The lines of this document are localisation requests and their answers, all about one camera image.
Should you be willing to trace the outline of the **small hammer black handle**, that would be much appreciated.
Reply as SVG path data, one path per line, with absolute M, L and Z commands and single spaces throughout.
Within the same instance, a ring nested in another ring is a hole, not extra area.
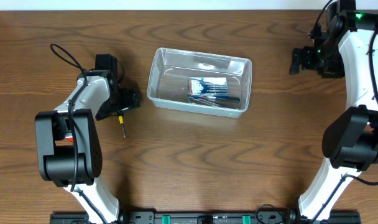
M 189 98 L 193 99 L 202 99 L 202 100 L 221 100 L 221 101 L 228 101 L 233 103 L 239 103 L 240 99 L 236 97 L 230 97 L 230 96 L 194 96 L 194 95 L 188 95 Z

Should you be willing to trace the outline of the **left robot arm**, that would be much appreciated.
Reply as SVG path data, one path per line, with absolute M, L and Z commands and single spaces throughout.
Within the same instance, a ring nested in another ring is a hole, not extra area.
M 120 80 L 112 68 L 86 70 L 61 105 L 35 117 L 41 178 L 71 193 L 86 211 L 71 222 L 129 223 L 101 175 L 103 155 L 95 126 L 110 116 L 123 122 L 123 113 L 137 108 L 134 91 L 122 89 Z

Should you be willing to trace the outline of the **silver combination wrench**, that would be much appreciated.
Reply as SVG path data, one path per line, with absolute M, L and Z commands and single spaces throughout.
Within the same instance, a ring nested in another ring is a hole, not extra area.
M 188 99 L 190 103 L 203 103 L 206 106 L 213 106 L 213 107 L 219 107 L 219 108 L 226 108 L 226 106 L 218 104 L 218 103 L 213 103 L 208 100 L 204 100 L 201 98 L 189 98 Z

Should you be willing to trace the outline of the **yellow black screwdriver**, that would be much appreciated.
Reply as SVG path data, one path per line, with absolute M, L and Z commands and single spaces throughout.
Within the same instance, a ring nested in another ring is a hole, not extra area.
M 119 119 L 119 123 L 122 127 L 123 137 L 126 138 L 126 130 L 125 130 L 125 126 L 124 126 L 124 113 L 121 110 L 118 110 L 117 116 L 118 116 L 118 119 Z

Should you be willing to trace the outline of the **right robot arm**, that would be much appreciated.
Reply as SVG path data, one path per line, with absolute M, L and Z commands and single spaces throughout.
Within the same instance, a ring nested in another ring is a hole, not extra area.
M 334 212 L 333 206 L 352 181 L 378 164 L 378 14 L 358 11 L 354 1 L 329 3 L 323 14 L 326 27 L 315 23 L 313 45 L 293 50 L 289 72 L 343 78 L 346 109 L 325 130 L 322 165 L 285 223 L 359 223 L 358 214 Z

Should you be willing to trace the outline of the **precision screwdriver set case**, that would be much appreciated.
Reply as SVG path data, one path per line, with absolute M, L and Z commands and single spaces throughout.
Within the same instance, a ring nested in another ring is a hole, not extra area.
M 189 94 L 194 96 L 228 96 L 228 83 L 224 77 L 191 77 Z

